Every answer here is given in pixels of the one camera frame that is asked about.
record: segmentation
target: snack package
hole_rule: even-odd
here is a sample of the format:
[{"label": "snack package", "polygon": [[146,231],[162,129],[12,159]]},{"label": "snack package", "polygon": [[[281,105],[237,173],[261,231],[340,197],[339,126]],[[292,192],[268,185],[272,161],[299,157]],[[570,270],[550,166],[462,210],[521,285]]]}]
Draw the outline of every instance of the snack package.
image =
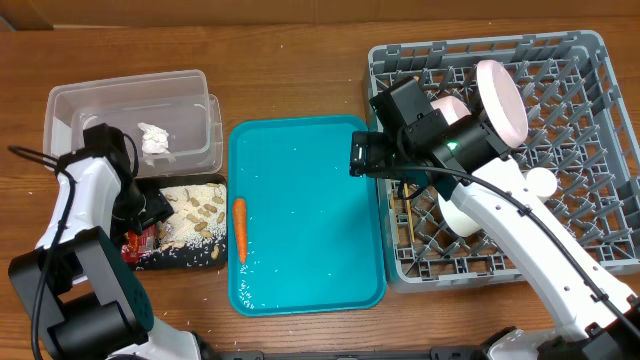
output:
[{"label": "snack package", "polygon": [[151,225],[138,236],[133,231],[126,233],[128,244],[122,246],[122,258],[127,264],[135,264],[146,253],[155,248],[158,231],[155,225]]}]

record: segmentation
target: cable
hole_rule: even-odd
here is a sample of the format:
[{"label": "cable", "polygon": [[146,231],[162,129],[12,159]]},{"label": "cable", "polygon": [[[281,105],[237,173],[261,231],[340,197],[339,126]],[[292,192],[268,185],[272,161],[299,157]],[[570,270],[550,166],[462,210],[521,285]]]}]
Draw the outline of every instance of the cable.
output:
[{"label": "cable", "polygon": [[127,139],[129,139],[129,141],[131,142],[131,146],[133,147],[133,171],[131,171],[131,175],[133,177],[138,176],[138,149],[136,149],[136,143],[133,142],[133,139],[131,138],[131,136],[129,136],[129,134],[126,133],[122,133],[122,135],[124,135],[124,137],[126,137]]},{"label": "cable", "polygon": [[[9,151],[20,156],[21,158],[43,164],[45,166],[50,166],[53,168],[57,167],[58,160],[53,156],[49,156],[43,153],[40,153],[35,150],[27,149],[22,146],[11,145],[9,146]],[[43,157],[45,159],[51,160],[51,162],[44,161],[43,159],[29,156],[27,154],[36,155],[39,157]],[[53,262],[54,253],[58,243],[60,243],[60,239],[62,238],[62,233],[67,227],[67,220],[69,219],[69,214],[71,213],[71,205],[73,204],[73,198],[76,194],[76,181],[73,179],[73,176],[67,172],[65,169],[57,169],[58,172],[69,179],[69,197],[67,198],[67,202],[64,206],[64,210],[62,211],[62,216],[60,217],[60,221],[58,221],[58,229],[56,230],[55,235],[53,236],[53,240],[51,241],[51,245],[49,246],[49,251],[47,252],[47,256],[44,260],[44,264],[42,265],[42,272],[40,273],[40,279],[38,280],[38,284],[36,285],[36,296],[34,298],[33,303],[33,316],[31,318],[31,351],[33,352],[33,357],[36,360],[42,360],[42,354],[40,353],[40,344],[38,343],[38,326],[40,323],[40,310],[42,308],[42,297],[44,295],[44,285],[46,282],[47,275],[51,269],[51,263]]]},{"label": "cable", "polygon": [[[28,149],[26,147],[22,147],[22,146],[18,146],[18,145],[9,145],[9,151],[11,151],[12,153],[20,156],[23,159],[27,159],[27,160],[36,162],[38,164],[42,164],[44,166],[56,167],[56,164],[58,163],[58,159],[54,158],[51,155],[43,154],[41,152],[38,152],[38,151],[35,151],[35,150],[31,150],[31,149]],[[43,159],[40,159],[40,158],[37,158],[37,157],[29,156],[27,154],[43,157],[45,159],[50,160],[50,162],[49,161],[44,161]]]},{"label": "cable", "polygon": [[551,229],[549,229],[547,225],[545,225],[545,223],[542,222],[542,220],[540,220],[540,218],[537,217],[529,207],[527,207],[526,205],[522,204],[521,202],[513,198],[510,193],[503,191],[497,186],[477,176],[469,175],[465,172],[458,171],[458,170],[444,169],[444,168],[438,168],[433,166],[396,166],[396,167],[390,167],[390,168],[376,168],[376,169],[371,169],[370,171],[365,171],[364,173],[367,174],[367,173],[388,172],[388,171],[389,172],[425,171],[425,172],[451,175],[451,176],[459,177],[459,178],[474,182],[503,197],[505,200],[507,200],[513,206],[515,206],[518,210],[520,210],[522,214],[526,215],[529,219],[531,219],[540,228],[540,230],[542,230],[542,232],[544,232],[545,235],[547,235],[549,239],[551,239],[554,245],[558,248],[558,250],[560,250],[562,255],[564,255],[564,257],[567,259],[569,264],[571,264],[571,266],[582,278],[582,280],[584,280],[584,283],[591,289],[591,291],[593,291],[596,298],[602,301],[602,303],[611,311],[611,313],[613,313],[613,315],[616,316],[618,320],[620,320],[620,322],[633,334],[633,336],[635,336],[637,340],[640,341],[640,330],[638,330],[638,328],[636,328],[636,326],[624,316],[624,314],[611,302],[611,300],[609,300],[609,295],[603,292],[593,282],[593,280],[584,271],[582,266],[578,264],[578,262],[573,257],[573,255],[571,255],[569,250],[567,250],[567,248],[564,246],[564,244],[562,244],[560,239],[558,239],[558,237],[553,233],[553,231],[551,231]]}]

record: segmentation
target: blue plastic tray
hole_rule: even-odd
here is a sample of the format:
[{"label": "blue plastic tray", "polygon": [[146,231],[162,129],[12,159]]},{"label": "blue plastic tray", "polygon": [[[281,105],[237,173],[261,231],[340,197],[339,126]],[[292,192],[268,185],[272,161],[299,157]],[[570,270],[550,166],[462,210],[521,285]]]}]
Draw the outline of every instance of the blue plastic tray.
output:
[{"label": "blue plastic tray", "polygon": [[247,202],[246,266],[229,224],[229,299],[243,315],[362,309],[386,289],[375,181],[349,176],[354,116],[246,122],[229,141],[229,214]]}]

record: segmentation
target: carrot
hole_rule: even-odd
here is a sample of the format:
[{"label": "carrot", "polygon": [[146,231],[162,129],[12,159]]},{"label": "carrot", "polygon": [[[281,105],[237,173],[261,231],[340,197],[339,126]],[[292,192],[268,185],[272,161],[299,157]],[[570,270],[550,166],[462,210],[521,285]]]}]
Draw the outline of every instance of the carrot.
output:
[{"label": "carrot", "polygon": [[238,198],[233,202],[233,227],[236,232],[238,257],[244,264],[247,261],[247,203],[244,199]]}]

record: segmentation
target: gray dish rack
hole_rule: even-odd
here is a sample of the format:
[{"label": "gray dish rack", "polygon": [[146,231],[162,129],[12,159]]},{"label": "gray dish rack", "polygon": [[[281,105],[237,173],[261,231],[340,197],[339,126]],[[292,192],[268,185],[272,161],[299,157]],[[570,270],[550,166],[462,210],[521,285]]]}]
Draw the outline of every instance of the gray dish rack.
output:
[{"label": "gray dish rack", "polygon": [[[602,266],[640,271],[640,150],[600,35],[572,31],[376,46],[365,99],[411,76],[432,100],[456,96],[482,106],[475,71],[501,62],[522,94],[529,137],[513,152],[523,171],[544,166],[558,178],[546,205]],[[371,130],[379,131],[368,102]],[[486,234],[448,228],[437,194],[406,202],[398,182],[378,180],[387,279],[397,292],[479,287],[523,280]]]}]

